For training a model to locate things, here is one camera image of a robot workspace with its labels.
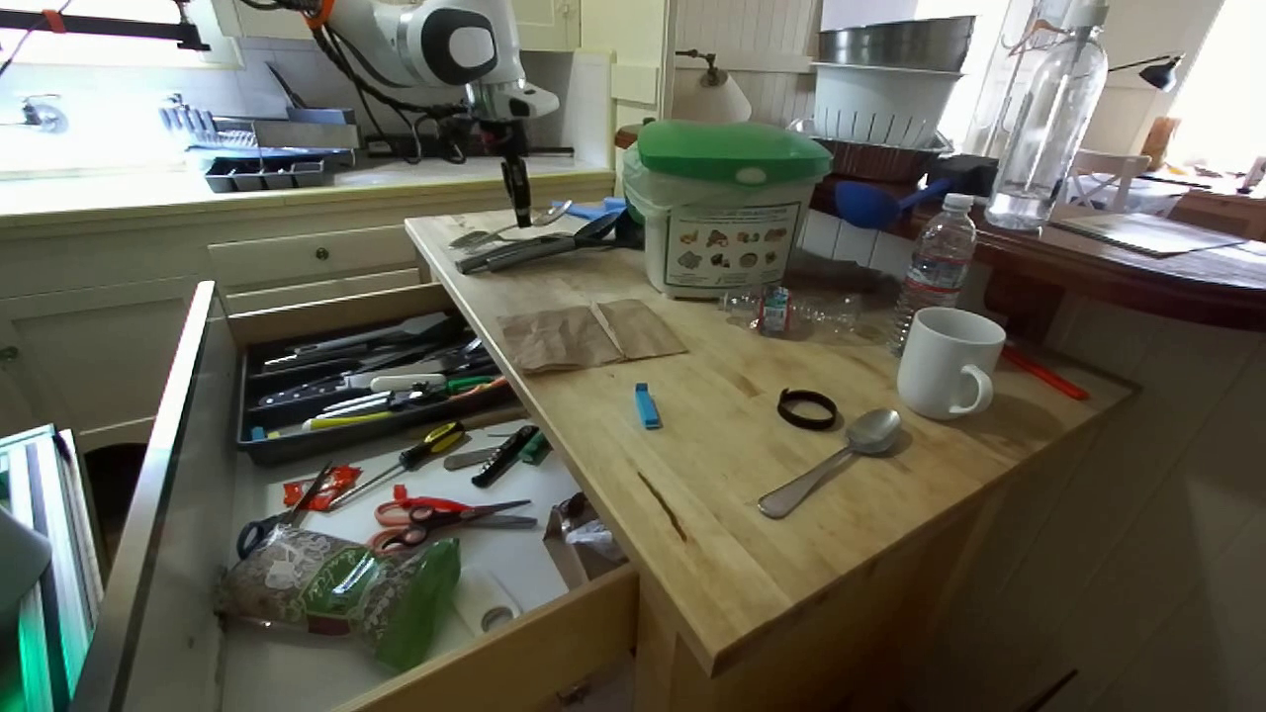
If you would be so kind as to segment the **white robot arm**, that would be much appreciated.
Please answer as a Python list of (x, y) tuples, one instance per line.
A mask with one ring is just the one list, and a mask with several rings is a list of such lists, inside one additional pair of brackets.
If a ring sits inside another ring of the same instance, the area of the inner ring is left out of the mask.
[(525, 128), (563, 100), (525, 81), (510, 0), (243, 0), (299, 15), (322, 57), (363, 96), (431, 121), (461, 160), (488, 129), (506, 170), (525, 161)]

